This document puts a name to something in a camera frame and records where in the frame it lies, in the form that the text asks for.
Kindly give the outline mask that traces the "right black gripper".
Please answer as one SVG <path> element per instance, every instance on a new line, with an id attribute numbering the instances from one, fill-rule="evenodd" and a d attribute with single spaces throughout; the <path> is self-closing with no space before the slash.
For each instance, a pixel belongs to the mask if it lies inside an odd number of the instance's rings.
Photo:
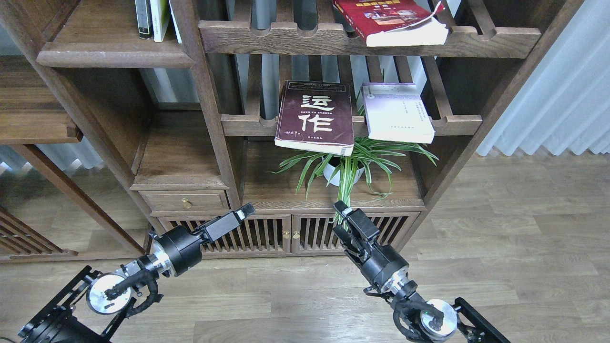
<path id="1" fill-rule="evenodd" d="M 400 291 L 410 283 L 409 264 L 391 245 L 379 245 L 375 239 L 380 230 L 361 209 L 349 208 L 344 202 L 333 208 L 343 219 L 333 228 L 345 254 L 376 291 Z"/>

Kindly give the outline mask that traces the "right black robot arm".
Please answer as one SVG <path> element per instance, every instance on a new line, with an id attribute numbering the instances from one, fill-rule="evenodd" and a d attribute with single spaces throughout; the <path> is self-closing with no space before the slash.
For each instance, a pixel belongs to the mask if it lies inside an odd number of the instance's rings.
<path id="1" fill-rule="evenodd" d="M 380 245 L 380 230 L 360 209 L 344 202 L 334 204 L 342 224 L 333 230 L 345 254 L 368 280 L 366 295 L 381 297 L 394 311 L 394 324 L 408 341 L 443 343 L 456 331 L 469 343 L 506 343 L 508 340 L 464 298 L 454 304 L 441 299 L 425 300 L 417 283 L 409 279 L 407 261 L 391 246 Z"/>

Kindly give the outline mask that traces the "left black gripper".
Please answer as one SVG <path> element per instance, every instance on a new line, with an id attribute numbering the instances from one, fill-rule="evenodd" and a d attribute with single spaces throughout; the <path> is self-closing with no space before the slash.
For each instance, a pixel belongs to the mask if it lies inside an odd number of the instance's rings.
<path id="1" fill-rule="evenodd" d="M 214 242 L 255 213 L 252 203 L 247 203 L 236 211 L 216 217 L 203 224 L 195 232 L 185 226 L 177 226 L 154 238 L 154 255 L 162 264 L 162 275 L 178 277 L 200 263 L 203 258 L 201 245 Z"/>

